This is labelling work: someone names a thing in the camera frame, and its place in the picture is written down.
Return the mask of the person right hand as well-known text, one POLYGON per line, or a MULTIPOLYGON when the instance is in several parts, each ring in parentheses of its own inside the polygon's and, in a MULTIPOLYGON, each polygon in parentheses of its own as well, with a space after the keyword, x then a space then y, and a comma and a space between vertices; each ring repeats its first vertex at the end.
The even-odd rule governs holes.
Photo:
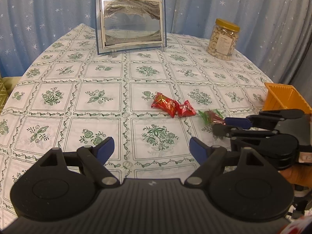
POLYGON ((293 165, 279 173, 291 184, 312 187, 312 167, 305 165, 293 165))

